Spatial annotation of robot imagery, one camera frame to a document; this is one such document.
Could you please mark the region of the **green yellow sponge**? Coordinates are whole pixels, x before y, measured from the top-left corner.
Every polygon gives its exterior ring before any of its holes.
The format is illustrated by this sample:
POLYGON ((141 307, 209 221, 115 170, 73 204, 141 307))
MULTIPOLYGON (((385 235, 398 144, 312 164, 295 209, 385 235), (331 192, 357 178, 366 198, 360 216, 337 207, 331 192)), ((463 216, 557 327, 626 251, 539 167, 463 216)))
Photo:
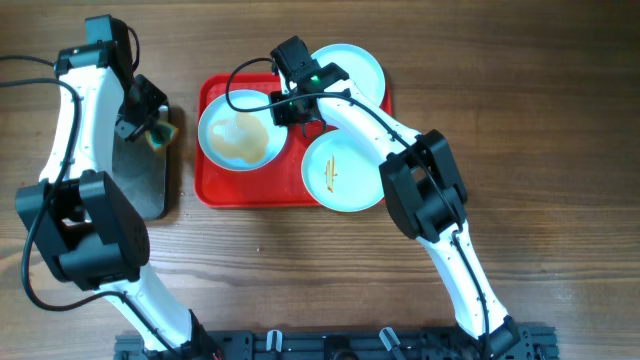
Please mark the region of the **green yellow sponge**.
POLYGON ((169 146, 178 136, 179 129, 167 121, 158 121, 145 131, 145 139, 154 152, 169 146))

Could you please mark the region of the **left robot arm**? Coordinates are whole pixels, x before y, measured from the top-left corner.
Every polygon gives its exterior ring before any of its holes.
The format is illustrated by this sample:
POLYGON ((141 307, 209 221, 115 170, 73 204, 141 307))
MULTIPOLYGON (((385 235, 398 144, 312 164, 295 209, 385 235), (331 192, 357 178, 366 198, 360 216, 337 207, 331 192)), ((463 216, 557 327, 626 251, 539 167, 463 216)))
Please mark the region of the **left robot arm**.
POLYGON ((131 27, 109 15, 85 26, 86 44, 62 50, 52 65, 61 103, 49 159, 37 184, 16 194, 23 252, 38 251, 86 302, 116 307, 138 331, 143 357, 217 359, 215 341, 151 267, 144 220, 112 177, 116 139, 156 148, 175 139, 168 98, 138 73, 131 27))

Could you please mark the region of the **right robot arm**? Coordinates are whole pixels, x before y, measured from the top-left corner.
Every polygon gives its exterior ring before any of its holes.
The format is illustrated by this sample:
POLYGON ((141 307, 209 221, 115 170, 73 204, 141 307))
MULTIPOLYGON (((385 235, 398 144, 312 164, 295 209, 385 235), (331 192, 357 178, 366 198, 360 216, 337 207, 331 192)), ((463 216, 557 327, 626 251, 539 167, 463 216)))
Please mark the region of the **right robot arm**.
POLYGON ((373 156, 387 211, 396 227, 426 249, 453 303, 458 326, 497 359, 519 341, 472 245, 468 194, 445 137, 391 117, 342 66, 321 64, 293 36, 270 53, 281 90, 271 96, 279 125, 322 120, 346 131, 373 156))

